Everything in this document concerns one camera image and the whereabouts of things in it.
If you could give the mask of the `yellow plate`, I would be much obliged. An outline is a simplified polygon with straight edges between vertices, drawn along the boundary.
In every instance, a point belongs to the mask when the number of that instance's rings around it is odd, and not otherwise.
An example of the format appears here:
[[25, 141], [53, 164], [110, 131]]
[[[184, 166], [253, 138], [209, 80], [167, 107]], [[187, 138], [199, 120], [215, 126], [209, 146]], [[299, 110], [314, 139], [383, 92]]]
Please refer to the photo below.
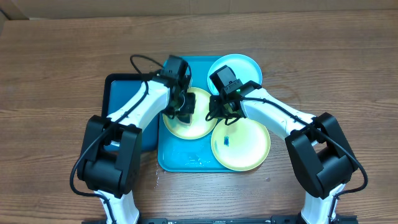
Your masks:
[[166, 115], [162, 115], [166, 128], [176, 137], [181, 139], [199, 139], [210, 133], [217, 124], [217, 119], [206, 121], [206, 115], [209, 112], [210, 94], [197, 87], [188, 89], [189, 93], [195, 94], [195, 110], [192, 114], [190, 124], [186, 124], [175, 119], [170, 119]]
[[248, 171], [261, 165], [271, 148], [267, 128], [257, 121], [240, 119], [227, 126], [220, 121], [211, 135], [216, 160], [234, 171]]

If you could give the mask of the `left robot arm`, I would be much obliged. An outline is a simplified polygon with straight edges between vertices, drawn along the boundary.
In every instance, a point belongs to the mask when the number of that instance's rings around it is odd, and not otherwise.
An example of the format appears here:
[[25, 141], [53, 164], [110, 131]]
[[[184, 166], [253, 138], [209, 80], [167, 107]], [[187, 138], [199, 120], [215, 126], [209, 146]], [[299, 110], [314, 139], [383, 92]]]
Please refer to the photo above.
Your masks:
[[139, 91], [106, 117], [94, 115], [86, 125], [81, 153], [70, 174], [70, 188], [101, 200], [105, 223], [137, 223], [132, 196], [139, 173], [142, 132], [163, 113], [191, 124], [195, 95], [188, 92], [192, 71], [186, 60], [170, 55], [155, 72], [140, 74]]

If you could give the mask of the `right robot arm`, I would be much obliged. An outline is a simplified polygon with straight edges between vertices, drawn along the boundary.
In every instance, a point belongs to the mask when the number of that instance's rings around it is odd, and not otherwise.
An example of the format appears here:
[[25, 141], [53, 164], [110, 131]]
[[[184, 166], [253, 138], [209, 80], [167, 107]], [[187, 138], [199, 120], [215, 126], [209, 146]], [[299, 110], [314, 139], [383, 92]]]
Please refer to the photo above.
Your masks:
[[227, 125], [248, 118], [285, 141], [294, 174], [306, 191], [299, 223], [356, 222], [335, 212], [359, 163], [334, 116], [296, 110], [271, 96], [260, 84], [242, 83], [227, 65], [215, 70], [209, 79], [218, 94], [210, 98], [208, 118], [224, 118]]

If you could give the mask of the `green and orange sponge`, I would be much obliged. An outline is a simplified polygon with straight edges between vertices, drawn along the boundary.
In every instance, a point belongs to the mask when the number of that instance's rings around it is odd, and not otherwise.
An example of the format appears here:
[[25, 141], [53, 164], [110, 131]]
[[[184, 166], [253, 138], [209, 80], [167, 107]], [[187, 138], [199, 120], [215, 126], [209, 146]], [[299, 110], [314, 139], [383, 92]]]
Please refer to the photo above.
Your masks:
[[184, 125], [191, 125], [192, 123], [192, 114], [179, 114], [177, 115], [177, 120]]

